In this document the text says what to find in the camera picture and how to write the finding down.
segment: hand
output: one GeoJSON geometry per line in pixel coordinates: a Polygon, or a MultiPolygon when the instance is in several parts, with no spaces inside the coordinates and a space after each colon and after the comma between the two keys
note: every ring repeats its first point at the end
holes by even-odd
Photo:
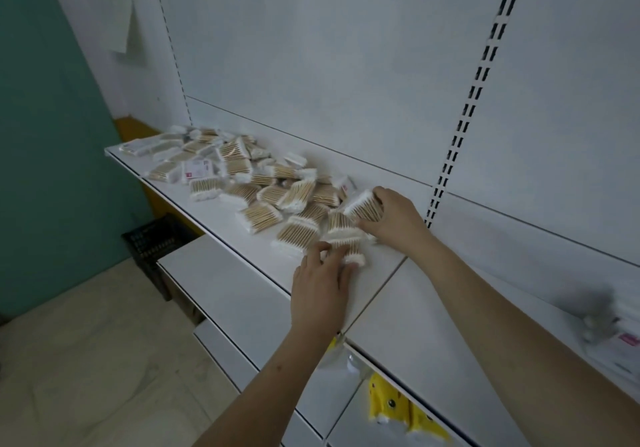
{"type": "Polygon", "coordinates": [[[380,186],[375,187],[373,193],[382,203],[382,219],[377,223],[357,220],[356,225],[381,243],[411,256],[424,237],[431,235],[424,220],[411,200],[402,194],[380,186]]]}
{"type": "Polygon", "coordinates": [[[324,263],[320,252],[331,246],[324,241],[309,248],[293,274],[291,329],[316,336],[326,347],[344,324],[349,299],[349,280],[356,264],[341,269],[348,246],[331,251],[324,263]]]}

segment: white wall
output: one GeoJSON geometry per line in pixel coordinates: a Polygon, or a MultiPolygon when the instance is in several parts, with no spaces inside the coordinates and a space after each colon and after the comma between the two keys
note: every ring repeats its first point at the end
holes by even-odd
{"type": "Polygon", "coordinates": [[[189,121],[159,0],[133,0],[127,54],[103,49],[100,8],[108,0],[59,0],[114,118],[158,129],[189,121]]]}

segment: person's right hand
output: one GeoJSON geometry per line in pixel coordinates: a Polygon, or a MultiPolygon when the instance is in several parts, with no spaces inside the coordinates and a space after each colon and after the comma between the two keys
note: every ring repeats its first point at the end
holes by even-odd
{"type": "Polygon", "coordinates": [[[429,235],[424,220],[411,200],[402,194],[380,186],[375,187],[373,193],[382,203],[382,219],[377,223],[357,220],[356,225],[381,243],[411,256],[414,246],[429,235]]]}

